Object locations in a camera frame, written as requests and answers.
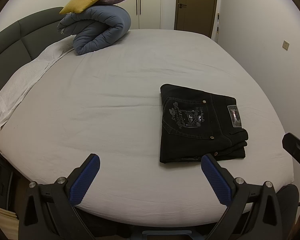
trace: blue gripper pad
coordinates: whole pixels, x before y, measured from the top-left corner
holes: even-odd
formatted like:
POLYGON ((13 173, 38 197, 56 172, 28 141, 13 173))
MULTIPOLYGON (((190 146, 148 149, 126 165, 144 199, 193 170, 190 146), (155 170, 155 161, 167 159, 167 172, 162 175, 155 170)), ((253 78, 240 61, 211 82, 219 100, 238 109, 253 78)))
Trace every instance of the blue gripper pad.
POLYGON ((87 193, 92 181, 100 169, 100 158, 98 155, 90 155, 79 169, 77 179, 73 182, 69 189, 69 202, 72 206, 81 203, 84 195, 87 193))
POLYGON ((234 178, 228 170, 221 168, 211 154, 206 154, 202 157, 201 169, 220 203, 230 206, 235 194, 235 185, 233 183, 234 178))

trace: metal screw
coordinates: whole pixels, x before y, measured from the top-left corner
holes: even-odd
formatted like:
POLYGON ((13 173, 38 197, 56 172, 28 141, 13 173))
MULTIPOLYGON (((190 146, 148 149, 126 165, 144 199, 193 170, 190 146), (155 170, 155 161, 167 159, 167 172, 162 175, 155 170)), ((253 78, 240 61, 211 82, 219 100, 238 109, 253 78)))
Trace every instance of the metal screw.
POLYGON ((65 177, 60 177, 59 179, 57 179, 58 184, 62 184, 66 181, 65 177))
POLYGON ((33 181, 33 182, 30 182, 29 187, 30 187, 30 188, 34 188, 35 185, 37 185, 37 184, 33 181))
POLYGON ((238 184, 243 184, 244 183, 244 179, 243 178, 236 178, 235 182, 238 184))
POLYGON ((267 181, 267 182, 266 182, 266 186, 267 186, 267 187, 272 187, 273 184, 272 184, 270 181, 267 181))

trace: wall socket plate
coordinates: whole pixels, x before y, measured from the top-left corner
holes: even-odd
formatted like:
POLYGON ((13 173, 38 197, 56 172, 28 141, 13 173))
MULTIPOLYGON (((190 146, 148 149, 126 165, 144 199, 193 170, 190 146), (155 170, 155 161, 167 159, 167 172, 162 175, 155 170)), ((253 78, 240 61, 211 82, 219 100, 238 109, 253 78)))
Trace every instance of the wall socket plate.
POLYGON ((289 49, 289 45, 290 45, 290 44, 289 44, 287 41, 284 41, 282 47, 283 47, 285 50, 288 50, 288 49, 289 49))

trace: folded blue comforter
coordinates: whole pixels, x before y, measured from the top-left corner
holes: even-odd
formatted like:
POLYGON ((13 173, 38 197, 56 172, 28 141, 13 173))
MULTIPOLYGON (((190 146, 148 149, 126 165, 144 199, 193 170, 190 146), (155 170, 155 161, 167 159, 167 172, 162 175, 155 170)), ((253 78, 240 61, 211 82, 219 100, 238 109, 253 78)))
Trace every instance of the folded blue comforter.
POLYGON ((76 35, 74 50, 79 54, 103 49, 115 43, 131 26, 128 12, 115 5, 96 5, 82 13, 66 15, 58 24, 58 31, 76 35))

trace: folded black pants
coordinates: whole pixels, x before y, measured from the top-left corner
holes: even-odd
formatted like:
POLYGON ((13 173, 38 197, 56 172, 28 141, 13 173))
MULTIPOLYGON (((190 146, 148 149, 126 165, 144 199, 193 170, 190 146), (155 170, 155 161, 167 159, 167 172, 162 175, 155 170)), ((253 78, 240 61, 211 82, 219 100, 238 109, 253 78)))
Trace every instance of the folded black pants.
POLYGON ((235 98, 165 84, 160 162, 244 158, 248 133, 241 127, 235 98))

